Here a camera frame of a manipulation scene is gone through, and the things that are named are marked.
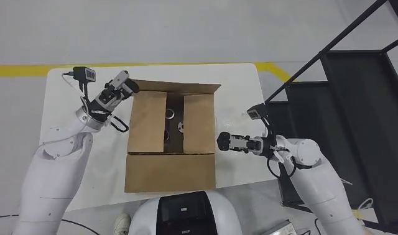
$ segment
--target stair step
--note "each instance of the stair step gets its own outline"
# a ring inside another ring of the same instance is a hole
[[[321,58],[379,222],[398,222],[398,77],[381,50],[330,51]]]

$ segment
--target box flap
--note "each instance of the box flap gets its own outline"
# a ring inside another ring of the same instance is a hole
[[[221,85],[176,83],[163,81],[134,80],[141,91],[166,91],[174,93],[214,93]]]
[[[215,155],[127,155],[126,193],[209,190]]]
[[[184,153],[215,153],[214,95],[184,96]]]
[[[127,152],[163,152],[166,96],[156,91],[135,95]]]

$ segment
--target yellow floor line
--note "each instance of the yellow floor line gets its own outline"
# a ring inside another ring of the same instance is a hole
[[[99,63],[99,64],[79,64],[86,67],[133,67],[149,65],[203,65],[203,64],[225,64],[223,63]],[[283,82],[290,78],[290,75],[272,62],[254,62],[258,71],[269,71]],[[20,77],[20,76],[47,76],[53,68],[70,68],[77,65],[0,65],[0,77]]]

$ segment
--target white cord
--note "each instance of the white cord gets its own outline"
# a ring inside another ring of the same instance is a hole
[[[366,199],[364,202],[362,202],[362,204],[360,204],[360,206],[358,207],[358,210],[363,210],[363,209],[368,209],[368,208],[372,208],[373,206],[373,199],[372,198],[368,198]]]
[[[73,86],[66,78],[65,75],[62,74],[61,75],[62,79],[64,80],[64,82],[66,82],[71,88],[73,88],[74,90],[76,90],[77,92],[79,92],[80,96],[84,97],[85,94],[84,92],[82,92],[82,90],[80,90],[79,88],[77,88],[76,86]]]

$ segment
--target device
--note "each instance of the device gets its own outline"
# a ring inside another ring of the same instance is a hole
[[[216,191],[154,198],[134,214],[129,235],[242,235],[231,202]]]

